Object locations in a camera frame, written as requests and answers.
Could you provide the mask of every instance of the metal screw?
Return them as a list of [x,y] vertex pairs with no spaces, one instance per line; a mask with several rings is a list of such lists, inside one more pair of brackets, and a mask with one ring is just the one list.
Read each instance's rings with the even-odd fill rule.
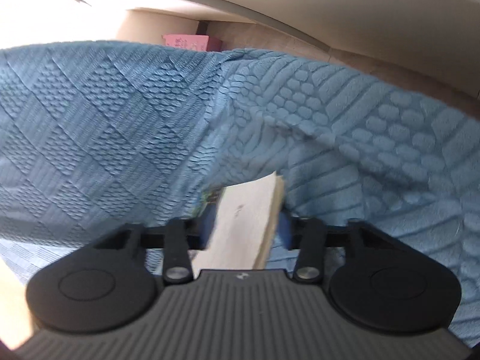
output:
[[320,271],[312,266],[304,266],[297,270],[297,276],[303,280],[312,280],[320,275]]
[[190,271],[182,266],[174,266],[166,271],[166,276],[171,280],[182,280],[190,274]]

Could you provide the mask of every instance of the blue textured blanket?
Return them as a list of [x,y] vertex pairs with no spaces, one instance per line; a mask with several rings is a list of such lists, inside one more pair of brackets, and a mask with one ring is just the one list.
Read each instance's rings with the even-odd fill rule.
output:
[[[0,52],[0,254],[23,280],[124,222],[276,170],[286,204],[365,218],[449,267],[480,339],[480,124],[349,68],[115,42]],[[268,267],[292,269],[275,243]]]

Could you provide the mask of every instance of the ribbed plastic surface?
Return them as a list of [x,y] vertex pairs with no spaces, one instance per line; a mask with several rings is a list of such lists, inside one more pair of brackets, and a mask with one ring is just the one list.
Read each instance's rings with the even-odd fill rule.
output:
[[319,288],[283,271],[203,271],[124,328],[81,337],[42,330],[17,350],[25,360],[463,360],[470,352],[443,329],[392,337],[357,327]]

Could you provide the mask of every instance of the pink box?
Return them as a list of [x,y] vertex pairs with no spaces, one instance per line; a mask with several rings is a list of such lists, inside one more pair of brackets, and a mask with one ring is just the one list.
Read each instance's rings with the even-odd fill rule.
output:
[[195,51],[221,51],[222,41],[208,35],[164,35],[165,44],[170,47]]

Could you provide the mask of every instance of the round black pad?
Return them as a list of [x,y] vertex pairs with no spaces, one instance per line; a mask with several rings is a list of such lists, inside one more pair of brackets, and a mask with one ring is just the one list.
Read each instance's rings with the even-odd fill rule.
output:
[[87,334],[138,318],[156,294],[153,276],[121,251],[85,249],[40,270],[26,299],[41,325]]
[[365,252],[334,273],[329,292],[348,318],[398,334],[447,327],[461,299],[452,272],[428,257],[400,250]]

